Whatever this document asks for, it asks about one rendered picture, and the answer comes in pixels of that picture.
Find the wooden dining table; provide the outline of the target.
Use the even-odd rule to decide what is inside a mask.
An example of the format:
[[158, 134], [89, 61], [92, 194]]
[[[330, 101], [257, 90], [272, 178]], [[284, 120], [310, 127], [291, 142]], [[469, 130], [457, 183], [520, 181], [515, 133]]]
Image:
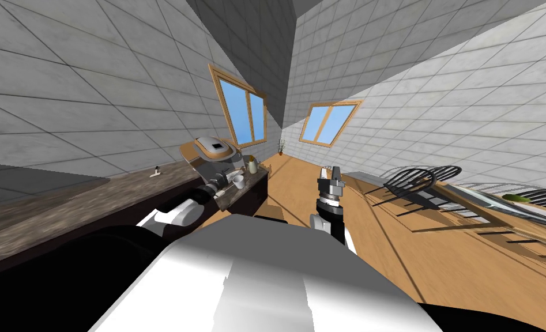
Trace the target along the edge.
[[[403, 199], [387, 202], [394, 195], [385, 189], [376, 190], [378, 185], [374, 181], [381, 180], [379, 177], [363, 172], [345, 173], [344, 177], [349, 186], [363, 195], [370, 194], [375, 205], [395, 205], [398, 217], [419, 207], [408, 205], [409, 201]], [[512, 203], [494, 194], [444, 181], [437, 182], [433, 189], [449, 199], [451, 204], [441, 206], [440, 210], [421, 210], [409, 214], [441, 222], [455, 220], [455, 224], [426, 228], [425, 232], [463, 231], [486, 237], [493, 235], [494, 242], [508, 250], [546, 259], [546, 207]]]

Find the wooden framed window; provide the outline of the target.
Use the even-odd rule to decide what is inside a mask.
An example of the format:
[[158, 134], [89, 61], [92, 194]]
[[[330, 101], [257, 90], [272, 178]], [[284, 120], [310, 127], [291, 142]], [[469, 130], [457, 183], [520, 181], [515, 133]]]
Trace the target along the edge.
[[313, 103], [304, 120], [299, 141], [330, 148], [360, 108], [362, 100]]
[[234, 144], [245, 148], [266, 142], [266, 95], [212, 64], [209, 70]]

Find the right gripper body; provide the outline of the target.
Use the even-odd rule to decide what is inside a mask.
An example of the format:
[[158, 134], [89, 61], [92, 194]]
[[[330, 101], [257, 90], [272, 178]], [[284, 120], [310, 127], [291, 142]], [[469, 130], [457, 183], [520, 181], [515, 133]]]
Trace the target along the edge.
[[345, 182], [335, 179], [318, 179], [317, 182], [321, 197], [339, 199], [339, 197], [343, 196]]

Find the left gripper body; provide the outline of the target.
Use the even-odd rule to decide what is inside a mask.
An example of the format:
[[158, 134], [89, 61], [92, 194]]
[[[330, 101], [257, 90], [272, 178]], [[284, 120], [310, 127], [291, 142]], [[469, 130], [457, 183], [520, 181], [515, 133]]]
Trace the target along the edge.
[[212, 184], [216, 187], [215, 197], [219, 197], [229, 187], [233, 176], [225, 172], [218, 172], [213, 176]]

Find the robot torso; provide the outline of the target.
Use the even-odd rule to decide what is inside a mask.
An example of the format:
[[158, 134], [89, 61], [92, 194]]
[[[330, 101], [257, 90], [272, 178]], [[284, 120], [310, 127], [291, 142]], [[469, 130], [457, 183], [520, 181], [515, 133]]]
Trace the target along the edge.
[[233, 214], [165, 248], [89, 332], [442, 332], [330, 234]]

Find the white and tan kitchen appliance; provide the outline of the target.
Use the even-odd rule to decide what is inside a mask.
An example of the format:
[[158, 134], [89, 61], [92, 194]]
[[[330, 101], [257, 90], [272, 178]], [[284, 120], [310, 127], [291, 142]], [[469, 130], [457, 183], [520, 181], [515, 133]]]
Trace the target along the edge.
[[181, 145], [179, 150], [205, 183], [221, 172], [229, 182], [234, 176], [244, 174], [246, 166], [241, 150], [226, 139], [199, 137]]

